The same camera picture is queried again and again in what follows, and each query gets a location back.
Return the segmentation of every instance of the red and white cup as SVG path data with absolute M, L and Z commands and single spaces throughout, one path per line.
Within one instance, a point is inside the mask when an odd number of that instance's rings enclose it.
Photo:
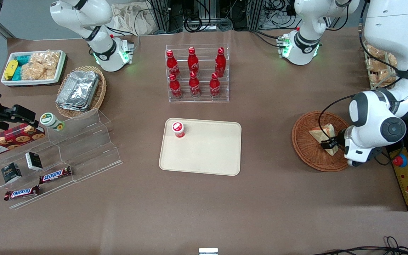
M 183 128 L 183 123 L 180 121 L 176 121 L 172 125 L 172 129 L 174 134 L 178 137 L 181 138 L 185 135 L 184 128 Z

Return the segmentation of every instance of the red cookie box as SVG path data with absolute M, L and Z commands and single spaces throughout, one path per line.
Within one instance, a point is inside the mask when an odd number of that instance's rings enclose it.
M 40 126 L 38 128 L 28 124 L 15 126 L 7 131 L 0 132 L 0 154 L 43 137 L 45 137 L 45 131 Z

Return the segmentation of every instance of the brown tabletop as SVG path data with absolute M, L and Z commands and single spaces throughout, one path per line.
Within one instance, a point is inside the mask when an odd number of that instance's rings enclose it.
M 313 170 L 290 141 L 303 113 L 369 87 L 357 29 L 326 32 L 319 54 L 295 66 L 248 32 L 146 36 L 133 64 L 104 72 L 101 107 L 123 164 L 20 210 L 0 195 L 0 254 L 307 255 L 394 236 L 408 247 L 408 212 L 390 166 Z M 169 104 L 165 45 L 230 42 L 229 103 Z M 9 52 L 63 50 L 65 72 L 96 65 L 82 39 L 10 39 Z M 5 106 L 56 112 L 57 86 L 8 88 Z M 348 119 L 347 102 L 331 112 Z M 168 118 L 236 121 L 242 126 L 237 176 L 163 171 Z

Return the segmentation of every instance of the round wicker basket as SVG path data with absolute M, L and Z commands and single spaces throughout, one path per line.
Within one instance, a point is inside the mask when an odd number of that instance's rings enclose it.
M 92 99 L 92 103 L 91 103 L 91 108 L 89 110 L 100 108 L 100 106 L 103 103 L 103 98 L 105 97 L 105 93 L 107 92 L 107 82 L 105 80 L 105 77 L 103 76 L 102 71 L 100 71 L 98 68 L 94 66 L 82 66 L 82 67 L 76 68 L 74 71 L 85 71 L 85 72 L 93 71 L 94 73 L 100 76 L 100 79 L 97 84 L 98 87 L 97 87 L 97 90 L 95 91 L 94 98 Z M 61 83 L 61 86 L 58 91 L 58 95 L 61 93 L 61 90 L 64 87 L 64 83 L 67 80 L 67 78 L 70 76 L 71 73 L 72 72 L 67 74 L 67 76 L 63 79 L 63 82 Z M 68 117 L 68 118 L 76 117 L 84 113 L 84 112 L 79 112 L 79 111 L 66 110 L 66 109 L 60 108 L 58 105 L 56 105 L 56 108 L 58 109 L 58 112 L 60 112 L 62 116 Z
M 325 172 L 335 172 L 345 169 L 347 159 L 344 158 L 344 152 L 338 149 L 338 152 L 331 156 L 321 145 L 309 134 L 309 130 L 319 126 L 318 118 L 320 111 L 313 111 L 302 115 L 295 122 L 292 129 L 292 142 L 295 151 L 299 157 L 314 169 Z M 322 126 L 331 123 L 335 128 L 335 133 L 347 128 L 349 125 L 345 120 L 333 113 L 324 113 L 321 117 Z

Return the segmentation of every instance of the teal package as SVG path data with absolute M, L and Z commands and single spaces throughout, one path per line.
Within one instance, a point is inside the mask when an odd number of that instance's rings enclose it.
M 30 58 L 31 58 L 31 56 L 29 56 L 29 55 L 18 56 L 17 57 L 18 65 L 24 65 L 24 64 L 28 63 Z
M 15 73 L 13 74 L 12 80 L 21 81 L 21 66 L 18 66 L 17 69 L 15 69 Z

